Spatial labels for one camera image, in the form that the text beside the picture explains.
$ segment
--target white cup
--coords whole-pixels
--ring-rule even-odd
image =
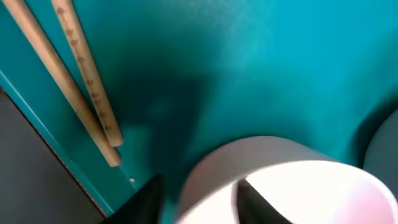
[[[396,199],[380,180],[270,136],[240,139],[204,158],[184,185],[177,223],[239,223],[234,199],[242,178],[294,224],[398,223]]]

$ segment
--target wooden dowel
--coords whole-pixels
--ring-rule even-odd
[[[109,144],[111,146],[120,146],[123,143],[123,137],[118,122],[114,117],[111,104],[106,96],[83,29],[73,8],[72,0],[52,0],[52,4],[75,56],[81,76],[93,101],[102,127],[105,130]]]
[[[23,0],[2,0],[111,167],[120,164],[68,70]]]

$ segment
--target gray surface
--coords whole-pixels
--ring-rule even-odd
[[[0,93],[0,223],[99,223],[103,217]]]
[[[383,122],[374,135],[363,169],[380,179],[398,198],[398,110]]]

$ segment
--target black object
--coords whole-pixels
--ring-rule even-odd
[[[157,175],[101,224],[156,224],[165,197],[165,180]]]
[[[240,224],[292,224],[244,179],[238,182],[236,208]]]

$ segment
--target teal surface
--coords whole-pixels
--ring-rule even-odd
[[[27,3],[91,105],[50,1]],[[124,136],[122,164],[107,166],[2,4],[0,85],[108,214],[160,172],[172,222],[188,171],[245,136],[288,138],[362,166],[370,137],[398,108],[396,0],[75,7]]]

